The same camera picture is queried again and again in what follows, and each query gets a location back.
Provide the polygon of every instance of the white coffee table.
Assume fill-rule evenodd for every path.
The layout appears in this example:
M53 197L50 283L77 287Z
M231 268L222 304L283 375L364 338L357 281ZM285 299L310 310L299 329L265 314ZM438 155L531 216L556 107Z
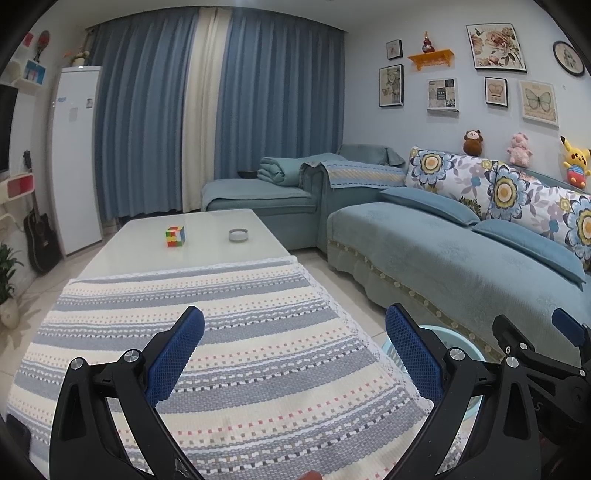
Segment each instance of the white coffee table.
M168 247L168 227L185 227L182 247ZM228 231L246 228L248 240L233 243ZM184 213L128 222L96 254L78 278L202 267L289 255L252 210Z

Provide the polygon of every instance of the ashtray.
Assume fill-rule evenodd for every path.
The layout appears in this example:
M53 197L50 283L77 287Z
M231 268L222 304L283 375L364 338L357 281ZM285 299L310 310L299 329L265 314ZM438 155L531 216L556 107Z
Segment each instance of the ashtray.
M228 233L231 242L245 242L248 240L248 230L245 228L233 228Z

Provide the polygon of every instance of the blue gripper pad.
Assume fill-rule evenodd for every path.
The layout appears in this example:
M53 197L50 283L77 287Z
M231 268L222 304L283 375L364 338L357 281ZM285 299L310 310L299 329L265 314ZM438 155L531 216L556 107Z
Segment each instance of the blue gripper pad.
M556 309L552 314L552 325L574 346L583 346L585 343L585 329L563 309Z
M159 401L168 399L204 331L203 313L199 309L193 309L148 371L145 397L152 407Z
M418 392L422 397L438 403L443 398L441 366L394 305L386 310L386 331Z

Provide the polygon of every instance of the brown monkey plush toy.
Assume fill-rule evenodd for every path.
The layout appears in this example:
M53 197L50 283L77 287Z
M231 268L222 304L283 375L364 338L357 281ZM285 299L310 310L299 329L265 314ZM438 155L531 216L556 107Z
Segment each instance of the brown monkey plush toy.
M480 134L480 130L470 130L464 135L464 152L466 155L472 157L479 157L482 154L482 142L483 138Z

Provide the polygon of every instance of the white refrigerator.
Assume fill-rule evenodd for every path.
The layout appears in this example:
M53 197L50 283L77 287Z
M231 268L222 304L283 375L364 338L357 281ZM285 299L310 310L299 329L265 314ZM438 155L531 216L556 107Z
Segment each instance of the white refrigerator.
M49 183L64 255L103 238L98 208L94 123L100 67L61 70L49 130Z

